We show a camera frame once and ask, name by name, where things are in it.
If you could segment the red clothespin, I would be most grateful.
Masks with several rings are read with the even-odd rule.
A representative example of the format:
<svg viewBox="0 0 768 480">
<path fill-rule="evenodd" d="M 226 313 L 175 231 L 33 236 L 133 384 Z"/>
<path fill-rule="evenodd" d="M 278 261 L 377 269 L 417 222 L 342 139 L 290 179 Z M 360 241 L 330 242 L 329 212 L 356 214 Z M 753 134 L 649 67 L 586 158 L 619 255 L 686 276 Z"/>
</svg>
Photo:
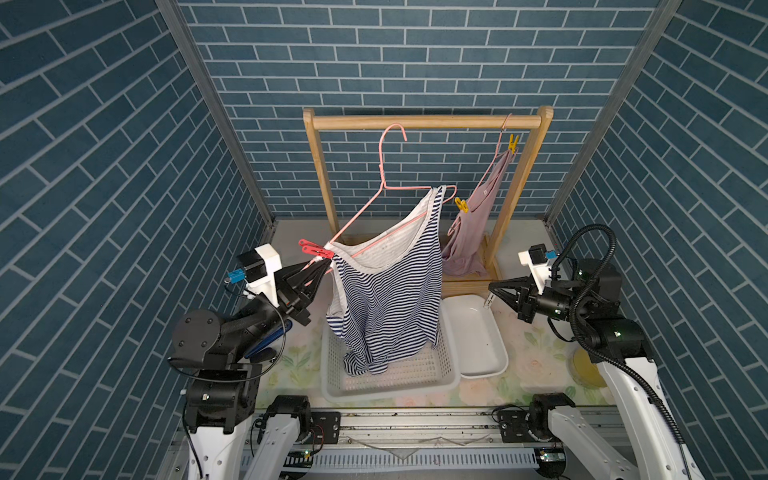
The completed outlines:
<svg viewBox="0 0 768 480">
<path fill-rule="evenodd" d="M 332 259 L 335 253 L 331 250 L 324 248 L 318 244 L 315 244 L 309 240 L 301 239 L 298 242 L 303 253 L 311 255 L 313 257 L 320 257 L 323 259 Z"/>
</svg>

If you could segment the blue white striped tank top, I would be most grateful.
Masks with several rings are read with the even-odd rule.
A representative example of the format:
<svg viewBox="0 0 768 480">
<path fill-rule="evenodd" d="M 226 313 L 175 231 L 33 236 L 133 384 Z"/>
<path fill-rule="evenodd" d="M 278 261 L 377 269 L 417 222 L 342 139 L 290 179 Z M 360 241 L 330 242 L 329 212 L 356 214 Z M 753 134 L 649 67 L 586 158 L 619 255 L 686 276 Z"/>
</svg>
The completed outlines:
<svg viewBox="0 0 768 480">
<path fill-rule="evenodd" d="M 398 224 L 358 245 L 329 242 L 333 299 L 326 319 L 346 346 L 348 375 L 382 374 L 439 339 L 444 186 Z"/>
</svg>

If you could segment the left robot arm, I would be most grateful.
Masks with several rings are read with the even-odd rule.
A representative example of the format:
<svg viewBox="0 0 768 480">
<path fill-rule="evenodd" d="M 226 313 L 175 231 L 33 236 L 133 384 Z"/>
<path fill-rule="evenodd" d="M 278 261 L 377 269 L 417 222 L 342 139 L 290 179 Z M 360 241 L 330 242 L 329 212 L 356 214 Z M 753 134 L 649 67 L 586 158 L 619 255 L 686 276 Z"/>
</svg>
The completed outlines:
<svg viewBox="0 0 768 480">
<path fill-rule="evenodd" d="M 310 321 L 329 261 L 281 267 L 258 254 L 224 280 L 244 304 L 232 315 L 197 309 L 172 334 L 169 366 L 189 382 L 182 428 L 190 479 L 298 479 L 339 440 L 341 415 L 305 395 L 279 395 L 256 410 L 263 376 L 287 357 L 293 324 Z"/>
</svg>

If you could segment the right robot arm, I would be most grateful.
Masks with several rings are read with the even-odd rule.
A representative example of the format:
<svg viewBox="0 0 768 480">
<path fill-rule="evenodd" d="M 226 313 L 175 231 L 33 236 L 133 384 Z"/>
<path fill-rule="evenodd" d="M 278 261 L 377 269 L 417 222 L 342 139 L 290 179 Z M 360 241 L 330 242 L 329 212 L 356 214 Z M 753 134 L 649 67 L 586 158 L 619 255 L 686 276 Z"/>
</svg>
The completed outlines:
<svg viewBox="0 0 768 480">
<path fill-rule="evenodd" d="M 490 283 L 493 299 L 526 323 L 543 315 L 567 323 L 617 402 L 635 456 L 629 461 L 584 418 L 565 393 L 537 394 L 527 409 L 528 434 L 569 449 L 596 479 L 701 479 L 664 397 L 651 341 L 620 313 L 623 276 L 613 265 L 613 230 L 591 224 L 560 253 L 539 244 L 519 254 L 526 277 Z"/>
</svg>

